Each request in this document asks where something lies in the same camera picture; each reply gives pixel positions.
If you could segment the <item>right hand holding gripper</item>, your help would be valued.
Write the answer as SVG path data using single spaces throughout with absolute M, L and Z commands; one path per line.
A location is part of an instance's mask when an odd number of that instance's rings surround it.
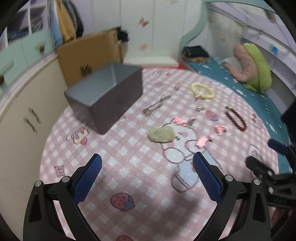
M 277 222 L 280 220 L 280 218 L 284 215 L 284 213 L 286 212 L 286 209 L 280 209 L 280 208 L 276 208 L 273 212 L 273 216 L 271 218 L 271 227 L 273 228 Z

